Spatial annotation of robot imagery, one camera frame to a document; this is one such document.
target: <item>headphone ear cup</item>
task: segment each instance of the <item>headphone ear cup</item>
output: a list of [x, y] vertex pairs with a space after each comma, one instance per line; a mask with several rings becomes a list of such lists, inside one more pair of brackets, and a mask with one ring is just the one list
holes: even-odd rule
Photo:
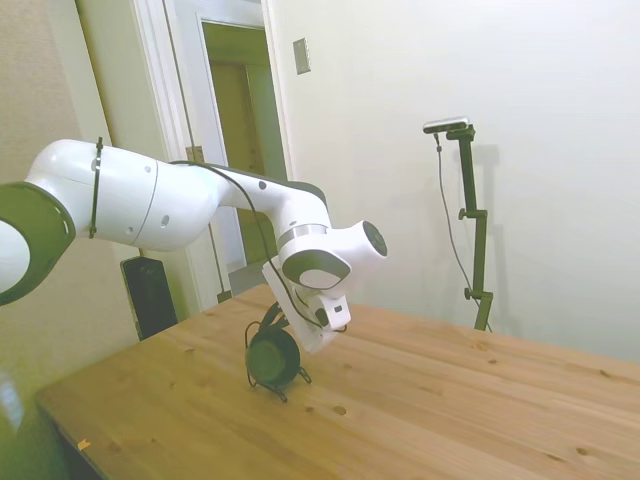
[[247, 370], [261, 385], [284, 387], [300, 370], [300, 350], [291, 335], [279, 327], [261, 327], [245, 352]]

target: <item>light switch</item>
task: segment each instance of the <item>light switch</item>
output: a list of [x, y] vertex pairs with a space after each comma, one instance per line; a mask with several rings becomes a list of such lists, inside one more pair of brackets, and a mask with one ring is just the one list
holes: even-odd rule
[[309, 48], [307, 46], [307, 39], [301, 38], [293, 42], [293, 55], [296, 59], [296, 70], [298, 75], [311, 71], [311, 65], [309, 64]]

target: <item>wall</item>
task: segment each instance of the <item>wall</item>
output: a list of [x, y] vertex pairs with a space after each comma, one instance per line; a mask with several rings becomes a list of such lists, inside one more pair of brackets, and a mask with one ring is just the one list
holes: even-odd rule
[[[6, 0], [0, 16], [0, 181], [59, 138], [108, 139], [73, 0]], [[112, 246], [79, 239], [28, 297], [0, 308], [0, 478], [64, 479], [39, 389], [137, 341]]]
[[[421, 133], [468, 115], [494, 329], [640, 361], [637, 2], [265, 3], [296, 178], [325, 190], [336, 225], [366, 218], [389, 244], [356, 299], [473, 325]], [[455, 214], [450, 142], [444, 177]], [[470, 269], [473, 223], [453, 222]]]

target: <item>white wall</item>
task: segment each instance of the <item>white wall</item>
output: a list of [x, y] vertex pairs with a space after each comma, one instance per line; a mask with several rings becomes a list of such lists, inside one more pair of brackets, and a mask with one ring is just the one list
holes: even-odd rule
[[[296, 177], [377, 224], [373, 304], [473, 325], [427, 120], [468, 115], [497, 331], [640, 360], [640, 4], [269, 0]], [[307, 37], [311, 73], [291, 43]], [[462, 206], [456, 146], [446, 190]], [[471, 269], [473, 222], [454, 220]]]

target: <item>doorway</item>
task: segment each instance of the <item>doorway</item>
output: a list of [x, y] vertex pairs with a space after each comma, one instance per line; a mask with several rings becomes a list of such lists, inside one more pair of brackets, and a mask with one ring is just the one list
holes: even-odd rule
[[[229, 167], [247, 173], [286, 180], [275, 92], [267, 39], [263, 29], [203, 22], [205, 46]], [[269, 255], [277, 253], [268, 218], [238, 210], [244, 262], [228, 264], [234, 294], [260, 283], [267, 260], [259, 228], [267, 239]]]

